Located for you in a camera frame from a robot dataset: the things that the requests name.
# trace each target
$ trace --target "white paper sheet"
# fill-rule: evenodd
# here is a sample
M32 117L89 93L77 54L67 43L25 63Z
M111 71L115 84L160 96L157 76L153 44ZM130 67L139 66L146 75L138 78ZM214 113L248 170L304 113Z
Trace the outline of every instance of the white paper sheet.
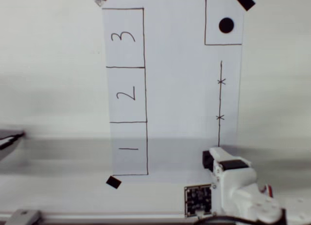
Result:
M114 174L206 182L202 151L236 140L243 12L236 0L106 2Z

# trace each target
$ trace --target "handwritten number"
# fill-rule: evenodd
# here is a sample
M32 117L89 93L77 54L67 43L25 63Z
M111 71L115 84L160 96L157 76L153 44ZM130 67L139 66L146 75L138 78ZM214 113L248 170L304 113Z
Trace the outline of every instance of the handwritten number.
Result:
M136 42L135 39L134 39L134 36L133 36L131 33L129 33L129 32L121 32L120 35L118 35L117 33L112 33L112 34L111 34L111 40L113 41L113 36L114 36L114 35L116 35L117 37L119 37L120 40L122 40L122 35L123 35L123 34L128 34L128 35L130 35L130 36L132 37L132 39L134 40L134 42Z
M133 87L133 96L130 96L130 95L128 95L128 94L126 94L126 93L123 93L123 92L118 92L118 93L117 93L117 98L118 98L118 99L119 99L119 95L120 95L120 94L126 95L126 96L130 97L132 100L135 100L135 87Z

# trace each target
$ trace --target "number 2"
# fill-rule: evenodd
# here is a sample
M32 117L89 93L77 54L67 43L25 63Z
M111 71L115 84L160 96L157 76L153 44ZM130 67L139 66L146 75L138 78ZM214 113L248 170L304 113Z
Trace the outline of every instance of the number 2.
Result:
M133 87L133 96L130 96L129 94L126 94L126 93L123 93L123 92L118 92L116 94L118 99L119 99L119 94L126 95L126 96L130 97L132 100L135 100L135 87Z

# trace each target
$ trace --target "drawn line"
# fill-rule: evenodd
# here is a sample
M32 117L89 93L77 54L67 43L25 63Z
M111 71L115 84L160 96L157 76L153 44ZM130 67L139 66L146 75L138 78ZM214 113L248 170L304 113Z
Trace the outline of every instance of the drawn line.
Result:
M113 176L120 176L120 175L148 175L148 174L116 174Z
M206 46L227 46L227 45L242 45L242 44L205 44Z
M147 175L149 175L148 167L148 117L147 117L147 80L146 80L146 51L145 51L145 9L142 9L142 35L144 47L144 73L145 73L145 111L146 111L146 157L147 157Z
M207 22L207 0L205 0L205 30L204 30L204 44L206 45L206 22Z
M220 80L218 81L219 84L219 111L218 116L216 116L218 120L218 146L220 146L220 121L224 120L224 115L221 115L221 107L222 107L222 84L224 84L223 79L223 61L220 62Z
M137 67L126 67L126 66L106 66L106 68L126 68L126 69L144 69L144 66L137 66Z
M206 31L207 31L207 0L205 0L205 29L204 29L204 45L205 45L205 46L228 46L228 45L242 45L242 44L207 44L207 43L206 43Z
M117 33L112 33L112 34L111 34L111 40L113 41L113 35L116 35L117 37L119 37L120 40L122 40L122 35L123 35L123 34L128 34L128 35L130 35L130 36L132 37L132 39L134 40L134 42L136 42L134 36L133 36L131 33L129 33L129 32L121 32L120 35L118 35Z
M144 8L102 8L102 10L143 10Z
M146 123L146 121L111 121L110 123L115 123L115 124L119 124L119 123Z
M135 151L138 151L138 148L119 148L119 150L135 150Z

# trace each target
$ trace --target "white wall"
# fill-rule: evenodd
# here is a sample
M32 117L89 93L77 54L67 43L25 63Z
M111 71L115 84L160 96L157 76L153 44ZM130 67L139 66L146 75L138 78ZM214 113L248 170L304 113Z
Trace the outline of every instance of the white wall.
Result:
M310 0L255 0L245 14L240 153L278 196L311 196ZM100 8L0 0L0 122L30 137L109 137Z

